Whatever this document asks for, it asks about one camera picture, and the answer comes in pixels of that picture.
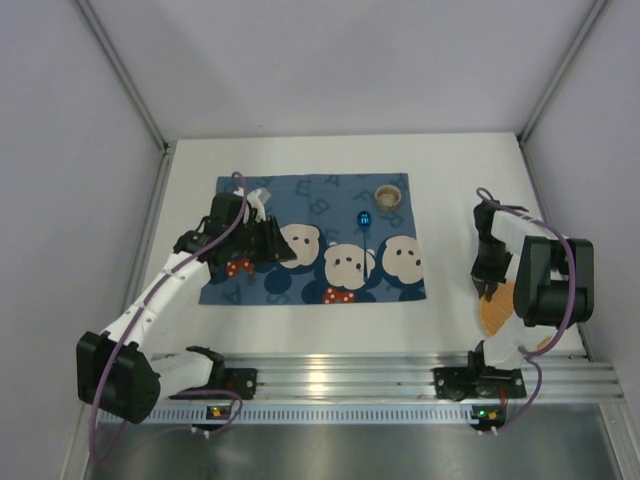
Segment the orange woven round coaster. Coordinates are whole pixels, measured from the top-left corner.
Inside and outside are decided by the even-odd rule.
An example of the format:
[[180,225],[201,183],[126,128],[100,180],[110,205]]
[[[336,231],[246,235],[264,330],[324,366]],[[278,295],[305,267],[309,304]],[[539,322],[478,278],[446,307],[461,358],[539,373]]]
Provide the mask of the orange woven round coaster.
[[511,281],[499,284],[490,299],[485,296],[478,302],[480,325],[487,337],[492,337],[505,330],[514,336],[518,345],[528,351],[537,351],[546,347],[556,334],[554,327],[526,327],[524,321],[517,316],[514,307],[514,287]]

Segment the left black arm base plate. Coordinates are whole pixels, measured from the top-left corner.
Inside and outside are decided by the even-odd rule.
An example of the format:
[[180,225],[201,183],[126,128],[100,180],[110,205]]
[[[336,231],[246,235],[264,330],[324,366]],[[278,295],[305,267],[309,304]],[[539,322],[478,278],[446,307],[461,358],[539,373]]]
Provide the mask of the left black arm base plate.
[[172,400],[199,400],[225,398],[224,392],[232,392],[242,400],[252,400],[257,388],[258,370],[254,368],[215,367],[208,383],[173,396]]

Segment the iridescent blue metal spoon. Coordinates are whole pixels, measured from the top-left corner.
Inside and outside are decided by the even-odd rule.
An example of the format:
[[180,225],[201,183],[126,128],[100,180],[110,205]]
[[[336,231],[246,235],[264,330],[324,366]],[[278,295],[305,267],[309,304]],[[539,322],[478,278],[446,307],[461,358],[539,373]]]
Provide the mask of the iridescent blue metal spoon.
[[365,210],[360,211],[357,215],[357,224],[363,237],[363,279],[364,281],[367,281],[369,279],[367,239],[368,232],[372,225],[371,214]]

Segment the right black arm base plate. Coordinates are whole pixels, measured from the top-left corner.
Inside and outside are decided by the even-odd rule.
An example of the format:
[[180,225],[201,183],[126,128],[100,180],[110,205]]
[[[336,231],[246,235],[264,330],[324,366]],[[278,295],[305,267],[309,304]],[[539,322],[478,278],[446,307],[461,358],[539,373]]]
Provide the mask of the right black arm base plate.
[[441,367],[432,371],[436,397],[461,402],[467,399],[525,398],[526,387],[522,373],[498,370],[493,367],[476,372],[469,367]]

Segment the small beige ceramic cup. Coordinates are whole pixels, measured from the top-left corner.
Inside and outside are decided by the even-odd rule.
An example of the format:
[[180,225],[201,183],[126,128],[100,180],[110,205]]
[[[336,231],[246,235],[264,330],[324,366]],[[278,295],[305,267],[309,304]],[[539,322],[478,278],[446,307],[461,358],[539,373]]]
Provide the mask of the small beige ceramic cup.
[[394,212],[402,202],[402,192],[394,185],[381,185],[376,189],[374,199],[380,211]]

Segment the blue cartoon placemat cloth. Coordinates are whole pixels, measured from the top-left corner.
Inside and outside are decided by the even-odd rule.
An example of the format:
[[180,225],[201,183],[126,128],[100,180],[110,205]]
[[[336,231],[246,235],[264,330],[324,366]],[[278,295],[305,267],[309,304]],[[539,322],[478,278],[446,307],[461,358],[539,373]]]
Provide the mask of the blue cartoon placemat cloth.
[[[202,305],[338,305],[419,301],[426,297],[423,262],[405,173],[311,174],[250,177],[250,189],[265,188],[268,214],[297,255],[214,279],[200,293]],[[391,184],[402,192],[394,212],[382,212],[374,194]],[[363,279],[363,237],[357,224],[368,211],[369,279]]]

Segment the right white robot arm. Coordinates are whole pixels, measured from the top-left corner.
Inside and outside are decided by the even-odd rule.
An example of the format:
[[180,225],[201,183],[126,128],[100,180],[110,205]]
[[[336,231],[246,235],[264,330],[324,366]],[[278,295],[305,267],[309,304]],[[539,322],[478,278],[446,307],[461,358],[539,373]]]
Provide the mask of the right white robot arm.
[[518,260],[514,312],[476,348],[482,364],[518,369],[525,359],[553,349],[565,331],[594,310],[594,247],[568,238],[522,207],[485,199],[473,210],[478,251],[471,279],[481,299],[493,300]]

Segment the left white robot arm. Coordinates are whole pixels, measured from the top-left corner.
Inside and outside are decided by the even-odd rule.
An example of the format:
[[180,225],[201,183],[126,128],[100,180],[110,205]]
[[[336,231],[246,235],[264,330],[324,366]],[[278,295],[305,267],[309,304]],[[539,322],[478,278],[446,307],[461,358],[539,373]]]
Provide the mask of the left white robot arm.
[[215,195],[209,215],[177,240],[150,286],[101,333],[87,332],[79,339],[81,402],[139,424],[161,399],[220,387],[224,359],[211,349],[189,347],[164,357],[156,356],[155,349],[210,281],[295,259],[276,218],[265,210],[269,197],[264,188]]

